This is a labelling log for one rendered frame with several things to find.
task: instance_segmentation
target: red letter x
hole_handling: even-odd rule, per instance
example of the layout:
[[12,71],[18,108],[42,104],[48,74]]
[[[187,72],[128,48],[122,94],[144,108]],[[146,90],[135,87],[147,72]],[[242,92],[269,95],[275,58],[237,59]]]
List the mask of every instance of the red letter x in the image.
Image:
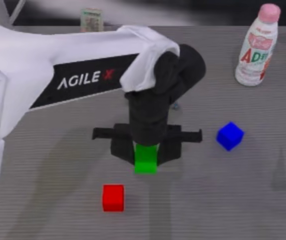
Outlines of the red letter x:
[[112,79],[115,69],[108,69],[105,71],[104,80]]

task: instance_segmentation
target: dark background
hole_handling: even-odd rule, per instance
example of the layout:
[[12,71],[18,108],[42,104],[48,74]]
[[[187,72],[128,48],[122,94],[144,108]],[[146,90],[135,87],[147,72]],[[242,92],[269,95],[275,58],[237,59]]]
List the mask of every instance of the dark background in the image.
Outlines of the dark background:
[[[18,0],[5,0],[9,12],[15,8]],[[76,8],[75,3],[84,7],[92,7],[99,0],[27,0],[21,14],[17,18],[15,25],[32,25],[32,26],[79,26],[79,16],[74,11],[73,14],[64,14],[64,10]],[[108,1],[100,1],[99,6],[104,10],[104,6],[108,7]],[[137,10],[146,11],[146,18],[148,18],[148,10],[157,8],[160,16],[166,14],[168,11],[175,9],[182,15],[195,23],[195,25],[230,25],[230,26],[247,26],[250,25],[259,10],[260,5],[264,3],[276,3],[282,9],[281,18],[279,20],[280,26],[286,26],[286,0],[110,0],[113,3],[119,3],[119,8],[115,9],[120,13],[124,11],[122,6],[136,5]],[[175,21],[176,16],[168,16]],[[131,16],[121,19],[121,24],[127,24]],[[140,20],[141,24],[145,24],[145,20]]]

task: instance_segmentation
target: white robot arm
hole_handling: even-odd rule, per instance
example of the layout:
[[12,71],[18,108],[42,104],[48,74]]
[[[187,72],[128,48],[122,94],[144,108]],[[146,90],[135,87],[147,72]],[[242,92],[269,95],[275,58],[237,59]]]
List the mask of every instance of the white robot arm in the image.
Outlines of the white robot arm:
[[179,45],[148,27],[41,35],[0,26],[0,170],[6,137],[30,109],[155,86],[154,66]]

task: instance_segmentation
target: white plastic bottle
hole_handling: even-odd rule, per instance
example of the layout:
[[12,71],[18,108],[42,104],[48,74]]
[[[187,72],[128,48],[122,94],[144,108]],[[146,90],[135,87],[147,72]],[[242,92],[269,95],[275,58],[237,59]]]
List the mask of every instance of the white plastic bottle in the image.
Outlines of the white plastic bottle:
[[245,86],[259,85],[265,76],[277,41],[280,8],[267,3],[249,28],[235,71],[236,80]]

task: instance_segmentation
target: red cube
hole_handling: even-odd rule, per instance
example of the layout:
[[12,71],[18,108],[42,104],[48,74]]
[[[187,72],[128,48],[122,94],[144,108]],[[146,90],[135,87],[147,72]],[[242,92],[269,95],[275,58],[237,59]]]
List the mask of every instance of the red cube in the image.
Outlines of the red cube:
[[106,184],[103,186],[104,212],[124,211],[124,186],[120,184]]

